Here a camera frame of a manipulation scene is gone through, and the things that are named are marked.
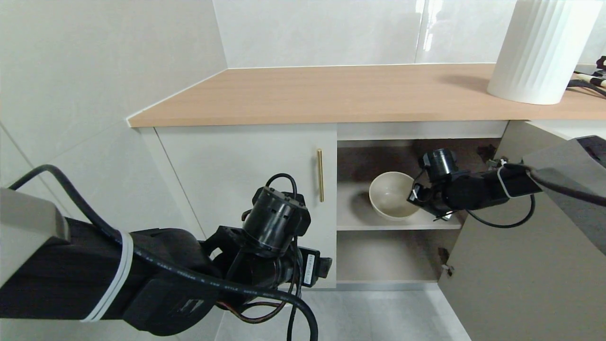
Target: label sticker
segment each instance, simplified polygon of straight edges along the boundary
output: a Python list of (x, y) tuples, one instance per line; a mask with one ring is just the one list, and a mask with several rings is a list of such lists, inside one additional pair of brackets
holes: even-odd
[(311, 285), (311, 276), (313, 275), (313, 265), (315, 261), (315, 255), (307, 255), (307, 266), (305, 266), (305, 276), (303, 277), (303, 283), (307, 285)]

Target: white cabinet door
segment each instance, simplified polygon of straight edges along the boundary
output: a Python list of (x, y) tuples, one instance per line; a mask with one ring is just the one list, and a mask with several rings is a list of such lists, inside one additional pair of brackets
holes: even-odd
[[(564, 139), (512, 121), (497, 156), (523, 155)], [(478, 215), (497, 224), (528, 212), (518, 198)], [(513, 229), (468, 218), (439, 286), (472, 341), (606, 340), (606, 257), (543, 193), (534, 216)]]
[[(336, 157), (334, 124), (156, 128), (162, 145), (206, 237), (219, 225), (241, 227), (257, 188), (277, 173), (292, 175), (305, 197), (311, 225), (299, 244), (333, 259), (336, 285)], [(322, 149), (324, 198), (319, 201), (318, 153)], [(291, 191), (280, 178), (272, 187)]]

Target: gold door handle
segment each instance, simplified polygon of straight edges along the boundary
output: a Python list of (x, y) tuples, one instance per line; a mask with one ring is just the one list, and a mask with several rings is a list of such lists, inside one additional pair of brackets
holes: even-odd
[(324, 168), (322, 166), (322, 149), (318, 149), (318, 185), (320, 187), (320, 202), (324, 202)]

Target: gray floor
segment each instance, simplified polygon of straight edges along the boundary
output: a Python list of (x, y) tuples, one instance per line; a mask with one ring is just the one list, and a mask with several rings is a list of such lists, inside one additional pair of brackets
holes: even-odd
[[(440, 290), (309, 291), (303, 298), (316, 315), (321, 341), (470, 341)], [(284, 341), (289, 315), (290, 308), (268, 322), (249, 325), (225, 314), (216, 341)], [(300, 312), (293, 340), (309, 340)]]

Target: ribbed white vase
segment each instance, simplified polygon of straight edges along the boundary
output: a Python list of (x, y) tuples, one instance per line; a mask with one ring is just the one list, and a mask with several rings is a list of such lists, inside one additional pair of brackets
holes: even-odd
[(556, 104), (581, 57), (602, 0), (518, 0), (488, 92)]

